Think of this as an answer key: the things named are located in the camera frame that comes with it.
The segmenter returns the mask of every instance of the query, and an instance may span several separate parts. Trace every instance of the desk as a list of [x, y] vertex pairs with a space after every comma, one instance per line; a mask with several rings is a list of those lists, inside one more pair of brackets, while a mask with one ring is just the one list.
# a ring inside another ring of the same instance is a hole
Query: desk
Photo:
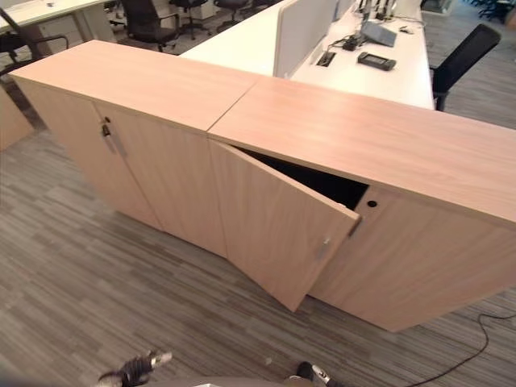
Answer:
[[[47, 6], [46, 0], [30, 0], [6, 9], [9, 16], [20, 26], [42, 23], [65, 15], [72, 15], [81, 38], [84, 41], [97, 39], [113, 41], [103, 0], [54, 0]], [[0, 19], [0, 33], [9, 29], [5, 20]]]
[[[421, 20], [419, 12], [415, 17]], [[326, 49], [329, 44], [352, 34], [359, 25], [360, 16], [356, 16], [351, 11], [347, 12], [341, 20], [333, 23], [322, 42], [323, 48]], [[320, 55], [313, 60], [308, 58], [291, 79], [311, 85], [326, 86], [350, 93], [434, 109], [427, 46], [422, 25], [395, 19], [392, 22], [383, 23], [382, 26], [397, 32], [393, 48], [372, 43], [367, 43], [354, 52], [332, 48], [330, 51], [336, 52], [336, 55], [330, 66], [325, 68], [314, 65]], [[414, 34], [408, 35], [399, 32], [399, 28], [403, 26], [408, 26]], [[356, 59], [361, 52], [371, 52], [378, 56], [395, 59], [396, 66], [386, 73], [357, 64]]]
[[12, 76], [116, 210], [290, 310], [399, 331], [516, 285], [515, 131], [98, 41]]
[[[182, 54], [189, 59], [272, 75], [277, 37], [277, 17], [281, 2], [244, 20], [233, 28], [199, 44]], [[348, 10], [330, 27], [323, 41], [324, 48], [352, 33], [359, 19]], [[408, 25], [414, 35], [398, 33], [394, 48], [366, 44], [363, 50], [396, 59], [396, 68], [385, 73], [356, 63], [360, 51], [338, 52], [329, 68], [312, 65], [308, 58], [294, 73], [292, 79], [331, 89], [364, 94], [371, 97], [401, 102], [412, 106], [433, 109], [431, 79], [428, 69], [427, 47], [424, 31], [417, 23], [401, 20], [387, 23], [393, 31]]]

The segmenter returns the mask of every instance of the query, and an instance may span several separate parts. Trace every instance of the black cable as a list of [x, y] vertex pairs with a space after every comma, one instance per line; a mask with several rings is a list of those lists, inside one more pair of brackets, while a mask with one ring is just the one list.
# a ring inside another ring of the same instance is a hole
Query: black cable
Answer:
[[516, 314], [512, 314], [511, 316], [507, 316], [507, 317], [499, 317], [499, 316], [493, 316], [492, 314], [486, 314], [486, 313], [480, 313], [478, 315], [478, 317], [476, 318], [476, 321], [478, 322], [478, 325], [481, 327], [481, 330], [482, 332], [484, 332], [484, 337], [485, 337], [485, 342], [484, 342], [484, 345], [482, 346], [481, 349], [479, 349], [476, 353], [474, 353], [473, 355], [471, 355], [470, 357], [462, 360], [460, 363], [454, 365], [453, 367], [447, 369], [446, 371], [444, 372], [441, 372], [439, 375], [435, 376], [435, 377], [431, 377], [430, 379], [426, 379], [425, 381], [420, 381], [418, 383], [413, 383], [412, 385], [406, 385], [405, 387], [417, 387], [419, 385], [424, 385], [426, 383], [430, 383], [431, 381], [434, 381], [436, 379], [439, 379], [440, 377], [443, 377], [445, 375], [447, 375], [448, 373], [450, 373], [451, 371], [455, 371], [456, 369], [458, 369], [458, 367], [460, 367], [461, 365], [464, 365], [466, 363], [468, 363], [470, 360], [473, 360], [475, 359], [476, 357], [478, 357], [483, 351], [485, 351], [485, 349], [489, 346], [489, 335], [487, 334], [487, 330], [485, 329], [485, 326], [484, 326], [484, 323], [482, 322], [482, 317], [489, 317], [489, 318], [495, 318], [496, 320], [510, 320], [512, 318], [515, 318], [516, 317]]

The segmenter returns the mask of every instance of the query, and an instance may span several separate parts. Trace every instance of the office chair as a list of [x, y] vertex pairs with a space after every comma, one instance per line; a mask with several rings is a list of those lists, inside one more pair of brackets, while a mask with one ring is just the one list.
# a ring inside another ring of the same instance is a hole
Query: office chair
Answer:
[[[44, 55], [38, 49], [38, 44], [40, 43], [62, 39], [66, 43], [66, 48], [68, 49], [69, 47], [68, 38], [64, 35], [52, 35], [38, 39], [31, 38], [1, 7], [0, 16], [7, 22], [7, 24], [9, 24], [10, 28], [14, 32], [8, 31], [0, 35], [0, 52], [7, 52], [10, 59], [13, 61], [12, 64], [8, 64], [4, 69], [0, 70], [0, 77], [15, 69], [19, 69], [20, 67], [43, 59]], [[27, 46], [31, 51], [31, 58], [27, 60], [18, 60], [16, 50], [25, 46]]]
[[484, 24], [479, 24], [434, 72], [432, 92], [435, 109], [444, 111], [444, 102], [450, 88], [485, 54], [500, 42], [500, 34]]
[[185, 12], [188, 12], [188, 24], [185, 24], [184, 26], [181, 26], [181, 34], [184, 34], [187, 30], [190, 31], [190, 37], [192, 40], [195, 40], [194, 29], [197, 28], [201, 31], [207, 31], [208, 35], [211, 35], [211, 31], [204, 27], [200, 23], [194, 23], [194, 17], [192, 16], [192, 8], [196, 8], [198, 6], [201, 6], [202, 4], [208, 2], [208, 0], [170, 0], [170, 4], [173, 4], [175, 6], [179, 6], [185, 10]]
[[264, 10], [265, 8], [269, 8], [270, 6], [273, 6], [280, 0], [252, 0], [251, 6], [249, 8], [245, 8], [241, 10], [241, 13], [245, 15], [245, 17], [253, 16], [254, 14], [257, 14], [261, 10]]
[[248, 0], [214, 0], [215, 6], [219, 8], [224, 8], [227, 10], [231, 10], [231, 20], [227, 20], [217, 27], [217, 32], [222, 32], [229, 27], [233, 27], [238, 24], [239, 21], [235, 20], [236, 11], [244, 8], [248, 4]]
[[122, 15], [119, 13], [119, 8], [121, 5], [122, 5], [122, 2], [120, 0], [111, 0], [110, 2], [104, 3], [104, 10], [106, 12], [114, 12], [115, 13], [115, 19], [109, 19], [109, 22], [112, 26], [123, 26], [125, 28], [126, 27], [125, 22], [120, 20], [122, 18]]
[[[179, 14], [158, 16], [152, 0], [122, 0], [123, 10], [127, 18], [127, 35], [140, 42], [156, 43], [158, 50], [179, 36]], [[161, 20], [174, 17], [175, 28], [161, 26]]]
[[479, 18], [486, 17], [489, 21], [493, 18], [500, 20], [500, 23], [506, 22], [506, 16], [514, 8], [509, 0], [492, 0], [486, 3], [486, 8], [478, 13]]

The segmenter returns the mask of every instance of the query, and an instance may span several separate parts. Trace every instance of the white partition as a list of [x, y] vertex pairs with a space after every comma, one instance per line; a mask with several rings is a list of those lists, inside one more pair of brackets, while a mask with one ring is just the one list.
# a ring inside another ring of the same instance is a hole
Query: white partition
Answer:
[[285, 2], [277, 20], [275, 77], [288, 78], [327, 34], [337, 0]]

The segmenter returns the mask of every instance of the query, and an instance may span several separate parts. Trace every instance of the metal handle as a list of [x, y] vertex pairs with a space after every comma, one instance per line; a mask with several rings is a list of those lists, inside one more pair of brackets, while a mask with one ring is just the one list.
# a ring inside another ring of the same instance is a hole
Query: metal handle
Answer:
[[315, 258], [316, 260], [321, 260], [322, 258], [324, 258], [324, 256], [326, 255], [326, 252], [328, 250], [328, 247], [330, 246], [330, 242], [331, 242], [331, 238], [329, 238], [329, 237], [326, 237], [323, 240], [322, 245], [319, 248], [317, 257]]
[[110, 150], [111, 153], [116, 153], [116, 150], [114, 149], [114, 145], [111, 143], [111, 130], [110, 127], [107, 125], [110, 123], [110, 120], [106, 117], [101, 122], [101, 130], [100, 135], [104, 138], [104, 143], [106, 143], [107, 148]]
[[106, 145], [110, 149], [111, 152], [116, 153], [118, 151], [119, 155], [125, 157], [127, 155], [125, 148], [122, 145], [122, 141], [118, 137], [116, 131], [112, 131], [110, 126], [111, 123], [109, 117], [104, 117], [101, 123], [101, 135], [106, 140]]

